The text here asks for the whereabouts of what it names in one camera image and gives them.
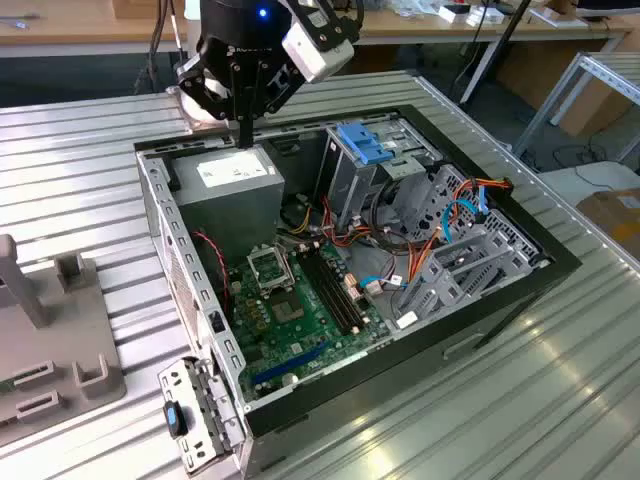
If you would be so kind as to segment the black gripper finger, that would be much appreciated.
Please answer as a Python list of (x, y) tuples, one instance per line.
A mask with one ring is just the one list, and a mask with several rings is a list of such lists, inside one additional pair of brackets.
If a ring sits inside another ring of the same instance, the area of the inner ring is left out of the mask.
[(238, 124), (236, 146), (248, 147), (248, 128), (246, 118), (241, 118), (235, 111), (233, 97), (227, 92), (224, 96), (210, 90), (206, 86), (205, 64), (199, 53), (177, 68), (178, 86), (183, 93), (219, 121), (232, 121)]
[(246, 115), (246, 147), (254, 143), (254, 122), (266, 113), (276, 113), (306, 82), (292, 61), (278, 69), (259, 67), (256, 86), (252, 92), (249, 113)]

